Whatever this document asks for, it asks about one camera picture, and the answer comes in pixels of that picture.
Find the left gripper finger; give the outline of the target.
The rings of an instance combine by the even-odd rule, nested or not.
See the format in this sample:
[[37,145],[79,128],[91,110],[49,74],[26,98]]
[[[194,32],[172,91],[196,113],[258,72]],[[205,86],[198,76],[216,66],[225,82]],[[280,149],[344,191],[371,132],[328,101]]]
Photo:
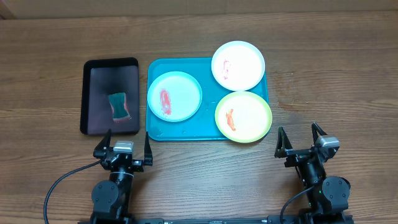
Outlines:
[[152,149],[149,143],[149,133],[146,132],[145,144],[144,144],[144,162],[145,166],[152,166],[153,165],[153,155]]
[[109,129],[107,131],[107,133],[104,135],[103,139],[94,148],[93,157],[106,157],[107,152],[109,151],[109,147],[110,147],[111,134],[112,134],[112,132]]

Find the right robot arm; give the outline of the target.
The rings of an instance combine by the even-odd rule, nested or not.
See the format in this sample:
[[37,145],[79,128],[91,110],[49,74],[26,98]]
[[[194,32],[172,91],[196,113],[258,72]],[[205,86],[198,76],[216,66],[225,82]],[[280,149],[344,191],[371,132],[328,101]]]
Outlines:
[[[285,158],[285,167],[296,170],[304,190],[284,204],[277,223],[353,223],[353,217],[344,214],[348,209],[350,182],[343,177],[328,177],[323,166],[335,156],[340,142],[317,123],[312,123],[312,136],[310,148],[295,150],[283,127],[278,129],[274,156]],[[287,206],[303,195],[307,196],[309,207],[301,209],[298,215],[285,216]]]

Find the yellow-green plate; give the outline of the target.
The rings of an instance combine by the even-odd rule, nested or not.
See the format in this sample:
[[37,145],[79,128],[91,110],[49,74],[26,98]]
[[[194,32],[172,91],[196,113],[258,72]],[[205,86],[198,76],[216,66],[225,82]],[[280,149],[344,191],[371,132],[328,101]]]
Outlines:
[[236,91],[223,97],[215,109],[215,123],[228,139],[250,143],[263,138],[272,124],[269,104],[249,91]]

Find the light blue plate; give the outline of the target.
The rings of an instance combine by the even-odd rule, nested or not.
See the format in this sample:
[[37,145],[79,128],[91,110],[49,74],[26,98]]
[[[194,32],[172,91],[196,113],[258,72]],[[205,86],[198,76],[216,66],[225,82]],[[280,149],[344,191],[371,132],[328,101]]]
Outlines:
[[202,89],[191,75],[172,71],[157,77],[149,87],[147,104],[156,117],[179,122],[192,117],[202,102]]

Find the green and orange sponge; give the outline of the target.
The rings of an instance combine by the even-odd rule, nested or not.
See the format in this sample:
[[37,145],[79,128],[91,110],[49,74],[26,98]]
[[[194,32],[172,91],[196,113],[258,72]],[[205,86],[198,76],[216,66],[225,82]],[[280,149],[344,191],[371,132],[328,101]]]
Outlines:
[[126,94],[114,93],[108,96],[112,109],[112,117],[115,123],[131,119],[127,108]]

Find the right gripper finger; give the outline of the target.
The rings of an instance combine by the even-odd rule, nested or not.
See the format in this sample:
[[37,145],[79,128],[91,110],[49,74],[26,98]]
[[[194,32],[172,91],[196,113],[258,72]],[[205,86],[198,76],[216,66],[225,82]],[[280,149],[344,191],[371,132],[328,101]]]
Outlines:
[[275,149],[274,157],[283,158],[291,155],[293,147],[287,137],[283,127],[278,128],[277,146]]
[[312,123],[311,127],[312,127],[313,143],[324,144],[325,143],[324,136],[326,136],[327,133],[324,132],[324,130],[322,130],[322,128],[319,127],[319,125],[316,122]]

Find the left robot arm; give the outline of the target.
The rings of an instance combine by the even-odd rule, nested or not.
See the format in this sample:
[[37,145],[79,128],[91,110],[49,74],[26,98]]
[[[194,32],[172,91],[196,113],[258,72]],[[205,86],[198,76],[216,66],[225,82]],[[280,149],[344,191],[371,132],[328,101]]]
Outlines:
[[153,165],[149,137],[145,138],[143,159],[133,158],[134,143],[131,141],[117,141],[113,147],[110,143],[111,131],[108,131],[93,151],[103,169],[110,173],[108,180],[99,182],[92,190],[90,223],[135,223],[129,212],[129,200],[134,173]]

